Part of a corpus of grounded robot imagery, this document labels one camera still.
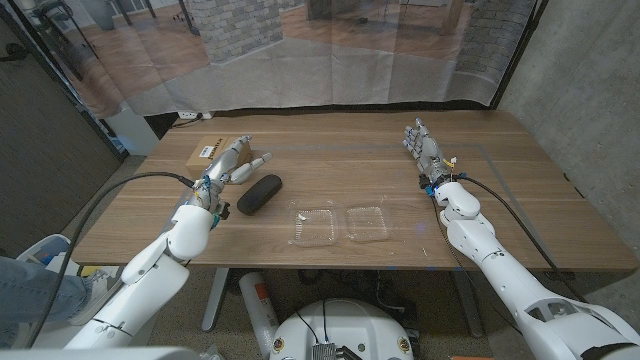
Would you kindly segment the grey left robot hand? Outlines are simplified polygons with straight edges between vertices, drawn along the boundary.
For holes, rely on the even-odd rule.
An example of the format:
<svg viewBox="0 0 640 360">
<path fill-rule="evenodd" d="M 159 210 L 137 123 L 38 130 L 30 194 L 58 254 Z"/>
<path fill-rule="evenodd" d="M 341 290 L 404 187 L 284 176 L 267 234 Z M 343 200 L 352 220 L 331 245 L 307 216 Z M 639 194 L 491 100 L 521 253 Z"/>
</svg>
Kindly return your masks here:
<svg viewBox="0 0 640 360">
<path fill-rule="evenodd" d="M 223 148 L 219 155 L 215 155 L 209 165 L 194 180 L 192 194 L 185 204 L 194 205 L 208 210 L 212 214 L 220 214 L 226 207 L 220 194 L 227 184 L 242 184 L 251 174 L 272 159 L 267 152 L 249 162 L 241 159 L 241 152 L 248 150 L 251 135 L 243 135 L 234 139 Z"/>
</svg>

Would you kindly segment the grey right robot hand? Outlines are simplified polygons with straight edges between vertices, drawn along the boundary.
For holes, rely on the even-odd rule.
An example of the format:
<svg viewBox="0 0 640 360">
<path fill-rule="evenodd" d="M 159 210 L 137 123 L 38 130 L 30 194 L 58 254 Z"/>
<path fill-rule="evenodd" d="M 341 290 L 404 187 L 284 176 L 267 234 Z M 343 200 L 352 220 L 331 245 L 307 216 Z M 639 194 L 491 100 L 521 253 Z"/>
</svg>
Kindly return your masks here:
<svg viewBox="0 0 640 360">
<path fill-rule="evenodd" d="M 404 130 L 403 146 L 416 160 L 419 174 L 419 186 L 428 192 L 434 192 L 439 186 L 452 179 L 453 163 L 446 160 L 436 140 L 430 135 L 420 118 L 415 126 Z"/>
</svg>

